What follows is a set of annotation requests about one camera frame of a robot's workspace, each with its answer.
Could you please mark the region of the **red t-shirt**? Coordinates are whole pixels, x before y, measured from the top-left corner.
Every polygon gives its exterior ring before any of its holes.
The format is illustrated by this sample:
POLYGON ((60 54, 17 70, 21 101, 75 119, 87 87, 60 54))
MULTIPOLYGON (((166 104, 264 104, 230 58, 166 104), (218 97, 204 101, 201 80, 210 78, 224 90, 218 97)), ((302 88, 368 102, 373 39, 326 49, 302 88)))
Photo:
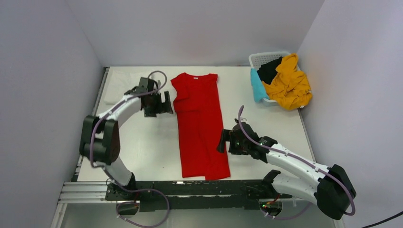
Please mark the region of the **red t-shirt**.
POLYGON ((211 181, 230 177, 227 153, 217 151, 223 130, 217 80, 218 75, 212 73, 181 73, 171 80, 176 90, 173 106, 184 178, 211 181))

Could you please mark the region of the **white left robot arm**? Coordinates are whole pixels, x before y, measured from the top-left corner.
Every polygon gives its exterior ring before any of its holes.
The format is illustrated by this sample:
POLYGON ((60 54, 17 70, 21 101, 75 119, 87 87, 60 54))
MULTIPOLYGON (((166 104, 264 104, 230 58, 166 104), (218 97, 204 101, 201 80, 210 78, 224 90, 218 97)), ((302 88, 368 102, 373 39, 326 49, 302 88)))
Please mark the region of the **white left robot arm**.
POLYGON ((145 117, 172 114, 170 93, 150 77, 142 77, 139 84, 126 91, 123 97, 100 115, 84 118, 79 152, 86 157, 93 169, 101 169, 110 178, 118 194, 129 200, 136 195, 135 175, 120 159, 119 128, 135 113, 142 111, 145 117))

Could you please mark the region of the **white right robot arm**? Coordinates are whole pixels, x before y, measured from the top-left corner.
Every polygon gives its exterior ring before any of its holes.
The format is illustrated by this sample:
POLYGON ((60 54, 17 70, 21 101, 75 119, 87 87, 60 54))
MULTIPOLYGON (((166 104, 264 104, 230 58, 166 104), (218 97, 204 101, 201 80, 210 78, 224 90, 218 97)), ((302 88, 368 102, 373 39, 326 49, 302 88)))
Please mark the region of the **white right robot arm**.
POLYGON ((307 160, 273 138, 259 137, 246 122, 237 122, 231 130, 223 129, 217 151, 223 153, 226 143, 231 154, 249 155, 292 174, 271 170, 262 180, 262 192, 267 197, 287 194, 306 200, 335 220, 354 215, 356 191, 341 166, 307 160))

